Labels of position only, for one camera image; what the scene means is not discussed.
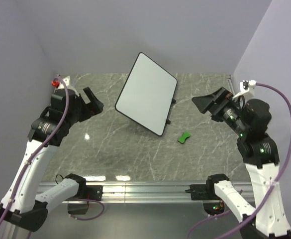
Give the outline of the green whiteboard eraser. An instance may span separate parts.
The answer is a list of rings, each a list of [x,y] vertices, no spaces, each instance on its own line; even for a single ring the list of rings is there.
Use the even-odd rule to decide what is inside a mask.
[[[177,138],[177,141],[180,144],[184,144],[190,136],[191,136],[191,134],[188,131],[184,131],[183,134]]]

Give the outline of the white whiteboard black frame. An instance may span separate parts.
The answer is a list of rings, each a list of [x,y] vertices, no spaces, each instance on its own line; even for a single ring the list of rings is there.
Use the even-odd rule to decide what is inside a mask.
[[[140,52],[117,98],[117,112],[162,136],[177,87],[177,79]]]

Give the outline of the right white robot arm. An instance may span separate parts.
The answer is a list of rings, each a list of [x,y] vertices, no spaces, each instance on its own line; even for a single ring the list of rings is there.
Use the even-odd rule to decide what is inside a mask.
[[[280,164],[278,147],[267,134],[272,118],[268,103],[259,99],[245,100],[221,87],[192,102],[211,119],[226,123],[237,135],[237,148],[251,180],[255,206],[236,191],[224,174],[211,175],[206,181],[206,194],[221,199],[239,222],[220,235],[228,238],[239,232],[244,239],[291,239],[291,226],[283,206],[279,180],[288,165]]]

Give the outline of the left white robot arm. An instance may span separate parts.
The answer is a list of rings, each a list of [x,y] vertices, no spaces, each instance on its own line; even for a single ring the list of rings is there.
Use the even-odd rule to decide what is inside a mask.
[[[87,199],[86,179],[69,174],[56,186],[38,194],[43,174],[70,128],[98,115],[103,110],[89,87],[84,92],[90,100],[85,103],[75,89],[58,88],[47,106],[30,128],[28,142],[18,173],[0,201],[0,219],[35,232],[44,224],[48,214],[63,201]]]

